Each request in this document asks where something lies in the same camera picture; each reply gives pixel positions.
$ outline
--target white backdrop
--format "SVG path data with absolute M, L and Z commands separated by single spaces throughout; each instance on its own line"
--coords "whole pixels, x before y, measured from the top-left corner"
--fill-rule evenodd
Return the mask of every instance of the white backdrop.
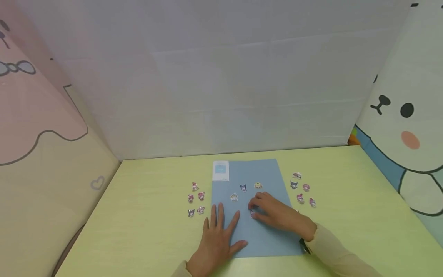
M 119 159 L 343 145 L 407 0 L 17 0 Z

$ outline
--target tabletop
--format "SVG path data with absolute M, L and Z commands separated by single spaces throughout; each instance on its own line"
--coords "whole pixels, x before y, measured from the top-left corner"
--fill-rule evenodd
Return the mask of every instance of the tabletop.
M 210 208 L 214 160 L 272 158 L 293 207 L 331 230 L 381 274 L 443 276 L 443 249 L 360 146 L 344 146 L 125 160 L 57 277 L 170 276 L 200 242 L 205 217 L 187 215 L 192 182 L 206 192 L 202 203 Z M 311 185 L 316 208 L 297 202 L 289 187 L 294 172 L 302 173 L 303 183 Z M 235 258 L 216 275 L 330 272 L 315 256 L 305 254 Z

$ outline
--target finger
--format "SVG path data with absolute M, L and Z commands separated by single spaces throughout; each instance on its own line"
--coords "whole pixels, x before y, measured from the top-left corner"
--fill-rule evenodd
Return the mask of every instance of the finger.
M 235 226 L 237 226 L 239 218 L 240 218 L 240 211 L 237 211 L 234 214 L 234 217 L 232 218 L 231 223 L 229 223 L 228 228 L 226 229 L 226 231 L 228 232 L 229 237 L 231 237 L 232 232 L 234 232 Z
M 250 201 L 249 201 L 249 203 L 248 203 L 248 209 L 252 209 L 252 208 L 254 208 L 254 206 L 257 206 L 257 207 L 261 207 L 261 208 L 263 208 L 262 206 L 263 206 L 263 200 L 261 200 L 261 199 L 258 199 L 258 198 L 252 198 Z
M 220 202 L 218 204 L 218 221 L 217 227 L 223 229 L 223 221 L 225 220 L 225 208 L 223 207 L 223 203 Z
M 271 218 L 267 215 L 263 215 L 261 213 L 254 213 L 252 215 L 253 219 L 257 219 L 258 221 L 261 221 L 267 225 L 271 225 L 272 226 L 272 222 L 271 222 Z
M 215 213 L 215 204 L 212 205 L 211 208 L 211 225 L 209 226 L 209 228 L 215 228 L 216 226 L 216 222 L 217 222 L 217 214 Z
M 265 194 L 263 192 L 258 192 L 255 194 L 255 198 L 258 198 L 258 199 L 263 199 L 264 196 L 265 196 Z
M 206 232 L 206 230 L 209 229 L 209 219 L 205 218 L 205 221 L 203 222 L 203 233 Z
M 248 245 L 247 241 L 237 241 L 236 243 L 234 243 L 234 245 L 229 248 L 229 258 L 232 258 L 232 256 L 235 255 L 235 253 L 242 250 L 247 245 Z

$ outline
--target white label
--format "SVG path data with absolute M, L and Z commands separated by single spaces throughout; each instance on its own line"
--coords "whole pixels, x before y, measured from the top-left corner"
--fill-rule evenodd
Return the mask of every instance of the white label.
M 212 163 L 212 180 L 229 181 L 229 161 L 216 160 Z

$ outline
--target bear face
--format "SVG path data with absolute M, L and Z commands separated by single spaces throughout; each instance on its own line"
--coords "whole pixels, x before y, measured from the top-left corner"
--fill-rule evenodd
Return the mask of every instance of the bear face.
M 398 165 L 416 172 L 441 168 L 443 85 L 439 78 L 407 65 L 389 70 L 387 78 L 383 82 L 380 77 L 374 85 L 357 125 Z

